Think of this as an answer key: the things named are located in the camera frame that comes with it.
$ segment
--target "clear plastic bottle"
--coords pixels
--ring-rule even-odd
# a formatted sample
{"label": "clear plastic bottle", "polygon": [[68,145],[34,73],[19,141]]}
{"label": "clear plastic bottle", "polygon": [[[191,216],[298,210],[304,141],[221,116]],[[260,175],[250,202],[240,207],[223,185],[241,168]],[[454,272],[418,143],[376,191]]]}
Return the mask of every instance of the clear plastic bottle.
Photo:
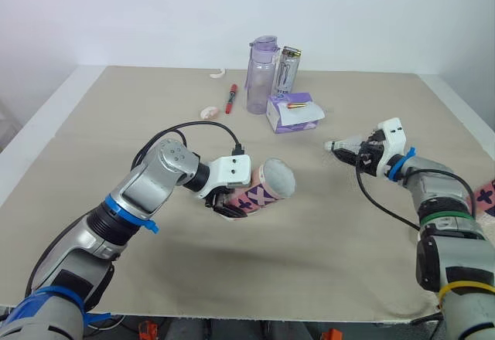
{"label": "clear plastic bottle", "polygon": [[247,110],[252,114],[264,114],[275,77],[277,36],[258,37],[250,46],[251,57],[245,85]]}

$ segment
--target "black cable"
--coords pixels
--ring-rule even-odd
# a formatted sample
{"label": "black cable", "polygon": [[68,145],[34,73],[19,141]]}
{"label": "black cable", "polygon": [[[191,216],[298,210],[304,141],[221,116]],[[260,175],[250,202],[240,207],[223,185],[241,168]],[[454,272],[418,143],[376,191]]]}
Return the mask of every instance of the black cable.
{"label": "black cable", "polygon": [[143,158],[146,156],[146,154],[148,153],[149,149],[156,143],[157,140],[159,140],[163,135],[165,134],[168,134],[168,133],[171,133],[171,132],[176,132],[177,129],[180,129],[180,128],[185,128],[185,127],[188,127],[188,126],[194,126],[194,125],[210,125],[210,126],[218,126],[219,128],[222,128],[224,129],[231,137],[232,139],[234,139],[234,142],[236,144],[236,147],[237,146],[240,146],[241,143],[239,142],[239,140],[237,139],[237,137],[235,136],[235,134],[233,133],[233,131],[228,128],[227,126],[223,125],[223,124],[220,124],[218,122],[214,122],[214,121],[190,121],[190,122],[185,122],[183,124],[178,124],[178,125],[175,125],[175,126],[172,126],[172,127],[169,127],[168,129],[165,129],[165,130],[162,130],[158,133],[155,134],[155,136],[153,136],[153,138],[151,138],[144,146],[143,148],[141,148],[138,153],[136,154],[136,156],[134,157],[134,159],[132,160],[132,164],[131,164],[131,169],[135,168],[136,166],[138,166],[139,164],[141,164]]}
{"label": "black cable", "polygon": [[441,311],[437,311],[434,314],[426,315],[425,317],[420,317],[413,319],[409,322],[411,326],[416,326],[421,323],[430,322],[430,321],[441,321],[443,319],[443,314]]}
{"label": "black cable", "polygon": [[[171,130],[170,133],[177,133],[180,136],[181,140],[183,141],[184,147],[187,147],[186,136],[181,131],[179,131],[179,130]],[[131,170],[136,166],[136,165],[134,165],[135,162],[138,162],[138,165],[142,162],[142,160],[146,156],[146,153],[148,153],[149,148],[146,148],[146,146],[145,146],[145,147],[143,147],[143,148],[141,148],[139,150],[139,152],[137,153],[137,155],[134,157],[134,160],[132,161]]]}
{"label": "black cable", "polygon": [[48,247],[43,251],[38,261],[36,262],[34,268],[32,269],[31,274],[29,275],[28,283],[26,285],[26,292],[24,293],[25,298],[27,298],[31,294],[32,280],[41,263],[46,259],[50,251],[55,247],[55,245],[58,244],[58,242],[62,239],[62,237],[65,236],[76,224],[78,224],[81,219],[83,219],[83,216],[84,215],[74,220],[68,227],[66,227],[62,232],[60,232],[60,234],[57,237],[55,237],[55,239],[51,242],[51,244],[48,245]]}
{"label": "black cable", "polygon": [[451,178],[454,178],[457,182],[461,183],[463,185],[463,187],[466,189],[466,191],[468,192],[469,197],[471,198],[471,216],[473,217],[473,219],[476,218],[476,200],[474,199],[474,192],[471,189],[471,187],[469,187],[469,184],[467,184],[467,182],[463,178],[461,178],[460,176],[458,176],[456,174],[452,174],[451,172],[445,172],[443,170],[436,170],[433,168],[421,168],[419,170],[413,170],[412,172],[408,172],[403,178],[404,179],[403,180],[404,185],[407,184],[408,179],[410,177],[412,177],[413,175],[419,174],[421,172],[432,172],[435,174],[446,175],[446,176],[449,176]]}
{"label": "black cable", "polygon": [[90,334],[84,335],[83,338],[92,338],[93,336],[96,336],[96,335],[98,335],[98,334],[100,334],[102,332],[103,331],[100,331],[100,330],[94,330]]}
{"label": "black cable", "polygon": [[389,209],[385,209],[382,205],[380,205],[378,202],[376,202],[373,197],[367,192],[367,190],[364,188],[363,184],[363,179],[361,179],[361,154],[363,152],[363,149],[365,148],[365,144],[361,146],[361,149],[357,153],[356,157],[356,179],[357,179],[357,184],[359,185],[359,188],[361,192],[366,196],[366,198],[373,204],[375,205],[378,209],[383,211],[384,213],[387,213],[390,215],[392,218],[399,220],[400,222],[403,222],[404,224],[407,224],[411,228],[415,230],[419,230],[419,226],[415,225],[414,223],[411,223],[409,220],[404,219],[402,216],[397,215],[395,212],[390,211]]}
{"label": "black cable", "polygon": [[139,334],[139,331],[138,330],[134,330],[133,328],[130,328],[127,325],[124,325],[123,323],[121,323],[121,326],[120,327],[125,328],[126,330],[128,330],[128,331],[130,331],[130,332],[132,332],[134,334]]}
{"label": "black cable", "polygon": [[433,340],[433,338],[435,337],[435,335],[439,331],[440,326],[442,325],[442,322],[443,322],[443,319],[439,320],[439,323],[436,324],[435,328],[433,329],[432,334],[430,335],[430,339],[429,340]]}

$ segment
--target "white object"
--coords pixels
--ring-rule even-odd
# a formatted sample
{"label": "white object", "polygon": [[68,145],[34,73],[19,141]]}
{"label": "white object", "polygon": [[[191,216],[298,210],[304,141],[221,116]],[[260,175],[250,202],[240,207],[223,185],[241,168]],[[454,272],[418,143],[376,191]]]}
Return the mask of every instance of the white object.
{"label": "white object", "polygon": [[280,121],[282,126],[301,124],[303,122],[317,121],[325,117],[325,112],[315,102],[306,102],[304,107],[287,108],[287,103],[279,103]]}
{"label": "white object", "polygon": [[211,120],[212,118],[215,118],[219,112],[220,110],[217,107],[206,107],[200,112],[200,117],[202,120]]}
{"label": "white object", "polygon": [[377,128],[385,134],[384,153],[377,165],[377,177],[384,177],[388,160],[396,154],[404,155],[405,133],[397,117],[379,123]]}
{"label": "white object", "polygon": [[251,158],[248,155],[225,156],[209,162],[210,177],[194,196],[203,199],[216,187],[245,187],[251,183]]}
{"label": "white object", "polygon": [[224,68],[220,68],[220,73],[211,73],[210,77],[212,79],[221,79],[222,77],[225,76],[226,70]]}

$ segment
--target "small box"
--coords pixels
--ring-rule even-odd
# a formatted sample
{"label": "small box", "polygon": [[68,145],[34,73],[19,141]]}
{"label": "small box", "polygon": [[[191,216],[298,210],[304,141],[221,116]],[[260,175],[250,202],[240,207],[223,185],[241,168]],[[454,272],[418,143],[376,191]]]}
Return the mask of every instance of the small box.
{"label": "small box", "polygon": [[[308,103],[308,106],[288,110],[286,107],[288,103]],[[311,94],[285,93],[270,96],[266,117],[273,131],[281,134],[314,129],[318,120],[324,118],[325,114],[312,102]]]}

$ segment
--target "beige tabletop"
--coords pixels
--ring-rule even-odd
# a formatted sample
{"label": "beige tabletop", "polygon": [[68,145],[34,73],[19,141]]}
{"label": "beige tabletop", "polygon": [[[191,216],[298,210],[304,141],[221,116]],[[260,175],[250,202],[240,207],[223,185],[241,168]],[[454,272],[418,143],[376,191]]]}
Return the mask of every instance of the beige tabletop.
{"label": "beige tabletop", "polygon": [[[0,302],[17,304],[33,264],[70,221],[91,209],[129,170],[157,131],[224,107],[232,83],[210,70],[108,67],[0,209]],[[418,155],[453,168],[473,187],[493,176],[493,161],[416,76],[397,73],[300,72],[327,117],[315,130],[275,135],[265,116],[244,109],[218,119],[235,132],[253,166],[268,157],[294,171],[296,193],[228,222],[177,188],[156,214],[158,235],[133,238],[99,311],[191,317],[312,321],[383,321],[435,310],[415,281],[416,233],[374,208],[353,168],[323,142],[368,134],[380,121],[402,120]],[[208,161],[229,155],[232,140],[216,127],[184,129],[188,147]],[[417,222],[409,193],[364,176],[386,207]]]}

